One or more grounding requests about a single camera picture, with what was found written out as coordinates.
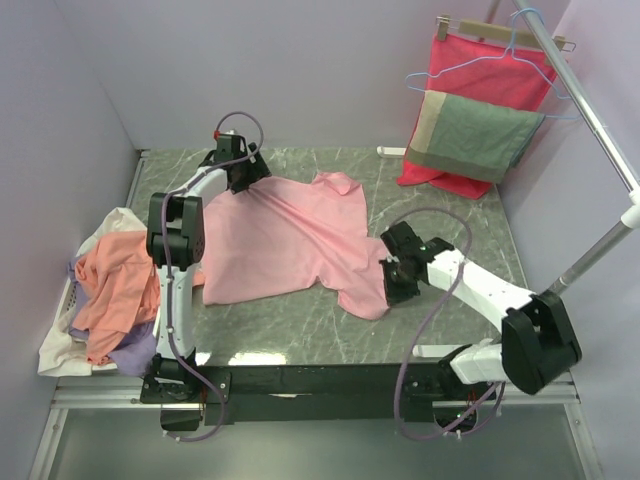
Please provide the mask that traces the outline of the pink t-shirt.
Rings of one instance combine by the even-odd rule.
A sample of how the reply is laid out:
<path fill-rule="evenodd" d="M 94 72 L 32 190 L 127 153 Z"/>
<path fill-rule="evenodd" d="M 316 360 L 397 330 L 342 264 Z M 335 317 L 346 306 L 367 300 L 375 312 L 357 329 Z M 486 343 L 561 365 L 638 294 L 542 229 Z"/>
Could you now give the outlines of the pink t-shirt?
<path fill-rule="evenodd" d="M 205 207 L 204 227 L 206 305 L 321 284 L 358 318 L 378 320 L 388 310 L 380 265 L 388 251 L 368 234 L 362 185 L 344 173 L 319 173 L 308 184 L 269 177 L 225 192 Z"/>

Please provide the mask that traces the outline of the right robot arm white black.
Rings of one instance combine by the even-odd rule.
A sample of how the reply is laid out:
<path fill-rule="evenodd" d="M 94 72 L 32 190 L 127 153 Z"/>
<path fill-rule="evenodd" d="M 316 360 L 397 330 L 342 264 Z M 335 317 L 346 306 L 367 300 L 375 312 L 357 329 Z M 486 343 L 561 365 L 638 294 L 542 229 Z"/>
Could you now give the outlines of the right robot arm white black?
<path fill-rule="evenodd" d="M 436 382 L 460 399 L 484 382 L 507 382 L 534 395 L 582 360 L 583 353 L 562 299 L 510 284 L 467 260 L 445 240 L 422 240 L 401 221 L 381 235 L 389 252 L 381 265 L 389 305 L 419 295 L 420 284 L 457 298 L 499 332 L 500 340 L 455 347 L 438 362 Z"/>

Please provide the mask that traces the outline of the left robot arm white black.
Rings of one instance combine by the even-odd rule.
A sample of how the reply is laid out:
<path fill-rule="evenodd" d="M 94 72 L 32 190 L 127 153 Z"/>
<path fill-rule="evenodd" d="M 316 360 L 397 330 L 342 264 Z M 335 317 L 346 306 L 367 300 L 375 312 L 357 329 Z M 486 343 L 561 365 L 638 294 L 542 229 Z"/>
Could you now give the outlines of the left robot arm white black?
<path fill-rule="evenodd" d="M 261 146 L 235 131 L 219 133 L 216 147 L 187 181 L 150 199 L 146 250 L 159 278 L 154 337 L 163 360 L 185 363 L 195 352 L 192 289 L 205 250 L 204 207 L 270 176 Z"/>

